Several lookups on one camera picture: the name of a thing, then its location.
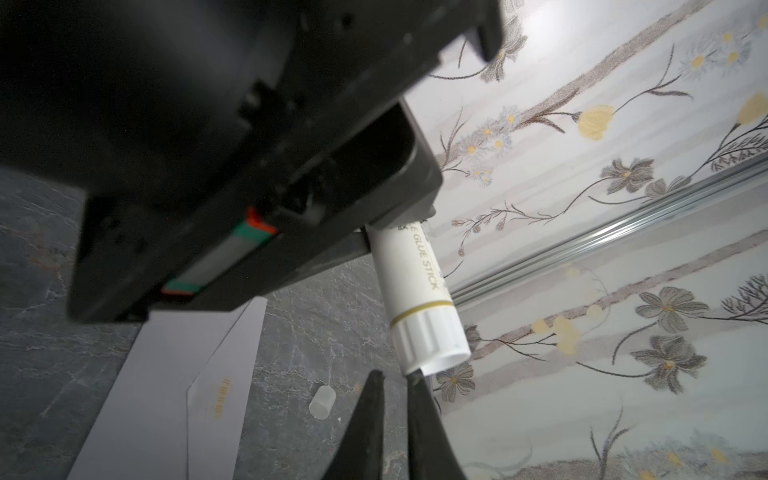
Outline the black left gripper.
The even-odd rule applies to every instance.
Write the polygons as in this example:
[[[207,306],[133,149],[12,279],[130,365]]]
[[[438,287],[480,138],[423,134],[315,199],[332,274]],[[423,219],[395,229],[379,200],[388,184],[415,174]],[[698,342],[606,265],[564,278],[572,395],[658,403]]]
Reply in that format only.
[[[5,1],[1,163],[87,199],[80,323],[231,311],[434,214],[406,91],[495,1]]]

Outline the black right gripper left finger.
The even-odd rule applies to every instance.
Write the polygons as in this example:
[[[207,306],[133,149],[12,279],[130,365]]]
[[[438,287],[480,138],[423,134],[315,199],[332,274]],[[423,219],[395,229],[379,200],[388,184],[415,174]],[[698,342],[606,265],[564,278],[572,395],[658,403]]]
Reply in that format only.
[[[365,382],[337,452],[322,479],[383,478],[384,374],[372,370]]]

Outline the white glue stick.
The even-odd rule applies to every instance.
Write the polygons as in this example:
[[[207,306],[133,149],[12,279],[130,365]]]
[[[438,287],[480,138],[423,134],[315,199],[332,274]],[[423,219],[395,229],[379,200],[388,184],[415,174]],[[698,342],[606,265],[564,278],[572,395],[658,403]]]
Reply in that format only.
[[[366,230],[403,375],[434,375],[470,358],[458,311],[419,222]]]

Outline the white glue stick cap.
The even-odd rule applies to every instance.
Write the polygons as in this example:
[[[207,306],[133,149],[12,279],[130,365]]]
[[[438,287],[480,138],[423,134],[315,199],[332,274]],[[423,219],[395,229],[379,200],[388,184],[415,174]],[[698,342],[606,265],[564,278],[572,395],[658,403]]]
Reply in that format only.
[[[329,385],[319,386],[308,406],[310,414],[318,420],[327,419],[336,399],[337,394],[332,387]]]

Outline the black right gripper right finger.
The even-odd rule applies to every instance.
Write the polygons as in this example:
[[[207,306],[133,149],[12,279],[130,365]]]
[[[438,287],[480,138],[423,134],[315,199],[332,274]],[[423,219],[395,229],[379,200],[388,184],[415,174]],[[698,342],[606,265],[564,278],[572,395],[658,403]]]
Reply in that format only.
[[[407,377],[408,468],[411,480],[464,480],[420,370]]]

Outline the grey paper envelope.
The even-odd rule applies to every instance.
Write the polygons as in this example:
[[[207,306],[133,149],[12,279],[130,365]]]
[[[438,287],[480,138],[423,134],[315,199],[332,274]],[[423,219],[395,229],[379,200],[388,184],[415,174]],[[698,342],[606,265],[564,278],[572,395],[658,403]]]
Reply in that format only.
[[[266,306],[152,313],[70,478],[232,478]]]

